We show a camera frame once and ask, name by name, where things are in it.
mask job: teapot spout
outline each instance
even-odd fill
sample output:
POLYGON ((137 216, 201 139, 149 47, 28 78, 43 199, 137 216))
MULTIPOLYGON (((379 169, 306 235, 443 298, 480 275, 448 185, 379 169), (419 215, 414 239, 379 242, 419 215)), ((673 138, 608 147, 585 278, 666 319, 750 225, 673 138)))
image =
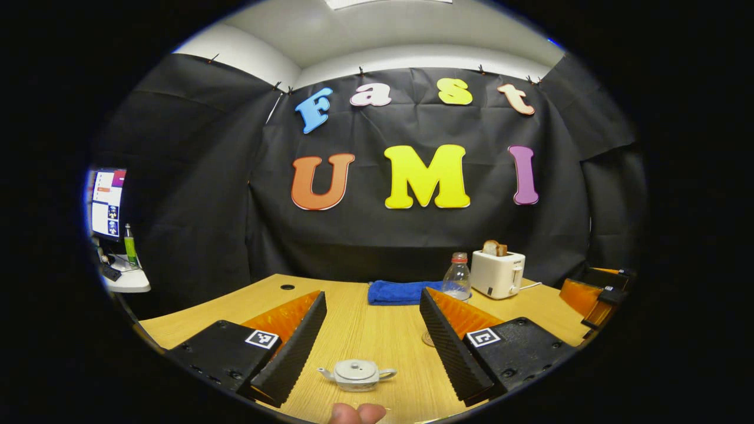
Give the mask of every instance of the teapot spout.
POLYGON ((317 371, 321 372, 326 379, 335 381, 335 377, 328 370, 325 370, 324 368, 317 368, 317 371))

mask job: teapot handle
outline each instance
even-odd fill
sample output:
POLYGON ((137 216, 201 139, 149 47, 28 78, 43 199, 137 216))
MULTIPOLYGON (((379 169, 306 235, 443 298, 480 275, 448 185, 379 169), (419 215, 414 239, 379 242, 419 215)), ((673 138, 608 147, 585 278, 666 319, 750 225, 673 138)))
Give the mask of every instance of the teapot handle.
POLYGON ((390 379, 395 377, 395 374, 397 374, 398 371, 396 371, 394 368, 388 368, 387 370, 380 370, 379 371, 379 379, 380 381, 384 379, 390 379))

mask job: green bottle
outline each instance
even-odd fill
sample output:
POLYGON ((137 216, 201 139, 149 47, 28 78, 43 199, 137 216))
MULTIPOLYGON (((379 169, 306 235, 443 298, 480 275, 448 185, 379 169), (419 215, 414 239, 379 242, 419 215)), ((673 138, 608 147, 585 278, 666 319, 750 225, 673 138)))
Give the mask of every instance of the green bottle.
POLYGON ((139 261, 136 259, 136 247, 133 245, 133 234, 131 234, 130 224, 126 224, 126 236, 123 237, 123 241, 126 244, 128 263, 131 264, 131 266, 139 266, 139 261))

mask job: white shelf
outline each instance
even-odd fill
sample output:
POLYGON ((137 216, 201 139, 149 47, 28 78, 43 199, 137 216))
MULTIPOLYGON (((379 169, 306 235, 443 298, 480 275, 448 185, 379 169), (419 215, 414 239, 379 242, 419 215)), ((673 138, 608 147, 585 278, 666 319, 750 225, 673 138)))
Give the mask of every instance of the white shelf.
POLYGON ((112 264, 112 268, 117 269, 122 274, 117 281, 102 275, 103 283, 108 290, 118 293, 145 293, 152 289, 144 271, 132 268, 128 261, 123 260, 123 258, 115 256, 115 263, 112 264))

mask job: ceiling light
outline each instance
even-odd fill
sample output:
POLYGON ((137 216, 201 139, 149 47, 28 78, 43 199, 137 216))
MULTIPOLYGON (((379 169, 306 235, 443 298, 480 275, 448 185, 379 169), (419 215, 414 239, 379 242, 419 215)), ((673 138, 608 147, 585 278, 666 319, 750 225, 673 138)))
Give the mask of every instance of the ceiling light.
MULTIPOLYGON (((386 2, 387 0, 325 0, 328 6, 334 11, 347 8, 348 6, 362 5, 372 2, 386 2)), ((453 3, 453 0, 422 0, 423 2, 453 3)))

